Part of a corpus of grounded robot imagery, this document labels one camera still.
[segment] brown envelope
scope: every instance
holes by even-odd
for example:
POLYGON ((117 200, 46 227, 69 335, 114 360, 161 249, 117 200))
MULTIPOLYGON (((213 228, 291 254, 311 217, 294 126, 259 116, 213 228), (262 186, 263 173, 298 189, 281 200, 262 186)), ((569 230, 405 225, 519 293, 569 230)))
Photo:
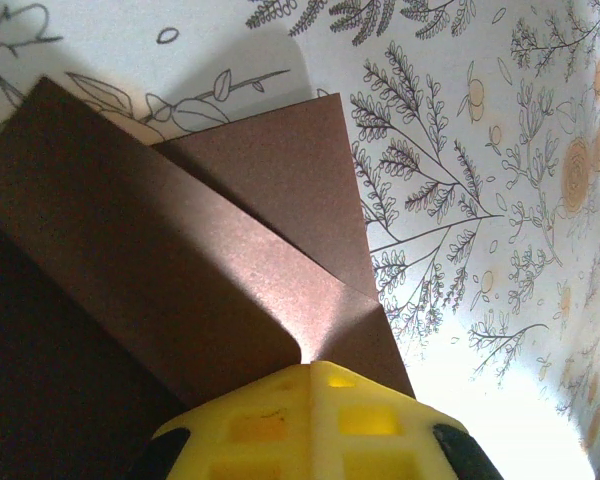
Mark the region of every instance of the brown envelope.
POLYGON ((42 80, 0 136, 0 229, 188 405, 300 349, 411 392, 338 98, 157 150, 189 173, 42 80))

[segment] yellow plastic object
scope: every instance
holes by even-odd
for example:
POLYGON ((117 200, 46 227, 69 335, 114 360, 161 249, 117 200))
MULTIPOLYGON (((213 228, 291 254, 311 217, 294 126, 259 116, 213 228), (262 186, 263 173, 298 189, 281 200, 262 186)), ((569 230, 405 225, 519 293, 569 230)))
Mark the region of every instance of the yellow plastic object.
POLYGON ((329 362, 286 368, 174 418, 167 480, 456 479, 432 434, 453 418, 329 362))

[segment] white paper background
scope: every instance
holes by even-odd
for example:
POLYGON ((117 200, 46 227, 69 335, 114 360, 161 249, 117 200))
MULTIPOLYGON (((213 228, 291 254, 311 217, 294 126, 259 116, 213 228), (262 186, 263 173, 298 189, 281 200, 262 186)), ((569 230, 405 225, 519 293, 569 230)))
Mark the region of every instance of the white paper background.
MULTIPOLYGON (((288 31, 305 8, 321 2, 281 2, 296 8, 253 30, 245 22, 257 8, 266 6, 266 0, 48 0, 44 8, 28 2, 0 2, 0 18, 5 6, 11 14, 0 21, 0 122, 18 104, 17 92, 26 93, 42 74, 90 101, 146 143, 306 100, 322 89, 342 94, 354 143, 363 130, 360 123, 370 120, 360 115, 354 118, 360 112, 350 96, 361 92, 364 99, 372 95, 374 105, 387 105, 384 87, 372 88, 377 78, 365 82, 365 61, 377 64, 380 75, 385 69, 389 82, 396 77, 395 90, 406 92, 404 81, 392 73, 385 56, 395 42, 395 51, 399 47, 406 55, 413 75, 419 77, 418 89, 424 90, 419 107, 422 126, 418 119, 405 123, 397 101, 390 108, 390 126, 385 122, 378 129, 381 138, 359 140, 354 147, 358 146, 358 161, 369 158, 368 164, 358 165, 357 172, 370 222, 370 249, 378 287, 384 293, 381 299, 418 398, 465 423, 505 478, 593 478, 600 473, 600 171, 596 171, 600 161, 592 160, 598 158, 595 142, 600 140, 600 1, 597 7, 576 1, 574 24, 562 1, 474 0, 467 4, 465 0, 431 0, 427 5, 426 0, 398 0, 386 31, 377 35, 376 26, 360 46, 351 41, 364 22, 344 32, 330 30, 341 18, 329 14, 338 2, 322 1, 326 5, 315 22, 294 37, 288 31), (447 25, 432 38, 421 40, 416 32, 424 23, 400 14, 410 5, 433 10, 429 18, 446 9, 450 22, 466 6, 470 23, 461 35, 452 35, 447 25), (23 7, 31 8, 19 11, 23 7), (558 36, 551 35, 551 24, 546 22, 549 11, 560 19, 558 36), (43 29, 47 15, 49 24, 43 29), (516 48, 512 32, 521 18, 536 29, 539 47, 560 42, 577 47, 568 81, 568 47, 557 49, 539 74, 537 54, 546 50, 531 53, 529 68, 518 67, 512 57, 516 48), (179 36, 171 43, 158 44, 159 32, 166 27, 177 28, 179 36), (7 48, 35 40, 38 33, 33 44, 15 46, 13 51, 7 48), (39 41, 54 36, 62 38, 39 41), (591 61, 586 62, 585 50, 590 45, 591 61), (284 70, 288 72, 259 80, 284 70), (444 102, 440 115, 448 121, 442 130, 446 145, 439 155, 426 135, 428 75, 440 83, 436 101, 444 102), (220 84, 214 89, 218 78, 220 84, 224 81, 224 89, 220 84), (482 88, 472 80, 478 80, 482 88), (532 101, 545 89, 545 113, 536 112, 543 121, 532 140, 532 166, 534 156, 546 158, 549 132, 551 141, 558 140, 551 161, 553 175, 545 172, 539 186, 545 214, 538 189, 527 176, 507 188, 515 173, 502 163, 514 162, 507 150, 513 151, 524 140, 517 99, 522 81, 533 85, 532 101), (241 83, 240 88, 226 90, 241 83), (142 119, 152 113, 153 118, 143 124, 142 119), (383 162, 392 139, 406 142, 407 152, 413 148, 419 154, 415 169, 407 168, 408 160, 403 158, 407 163, 398 175, 398 170, 383 162), (563 177, 565 169, 577 167, 572 157, 585 151, 573 146, 577 139, 586 148, 581 155, 586 168, 572 172, 573 188, 576 193, 584 192, 573 199, 563 186, 563 177), (455 140, 471 159, 472 179, 463 172, 455 140), (482 207, 474 215, 463 211, 459 202, 464 194, 470 203, 471 182, 479 183, 476 175, 482 184, 475 196, 482 207), (453 187, 453 202, 444 208, 439 222, 435 213, 427 212, 431 203, 420 211, 407 208, 409 197, 427 182, 443 182, 437 184, 438 193, 431 200, 442 199, 453 187), (567 211, 569 199, 572 205, 567 211), (515 208, 518 202, 524 205, 522 217, 515 208), (475 216, 485 218, 480 221, 475 216), (524 221, 516 236, 516 222, 521 218, 524 221), (447 256, 453 254, 452 245, 461 241, 458 235, 466 239, 474 232, 470 254, 454 263, 447 256), (560 262, 552 260, 550 245, 560 262), (518 252, 525 263, 523 253, 529 246, 530 262, 516 281, 512 260, 518 252), (539 250, 546 265, 538 257, 539 250), (424 311, 418 320, 409 319, 407 314, 418 304, 422 285, 432 279, 436 264, 444 275, 441 297, 436 300, 435 292, 427 289, 432 293, 422 297, 424 311), (454 313, 451 305, 443 304, 461 267, 466 268, 467 278, 454 313), (527 293, 519 311, 515 302, 509 302, 516 292, 527 293), (406 304, 401 312, 396 311, 406 304), (426 319, 431 307, 439 312, 433 323, 426 319)), ((393 3, 371 0, 347 5, 366 6, 361 14, 366 19, 369 10, 377 8, 381 17, 383 7, 393 3)), ((529 175, 526 146, 520 150, 520 169, 529 175)), ((451 303, 457 296, 452 292, 451 303)))

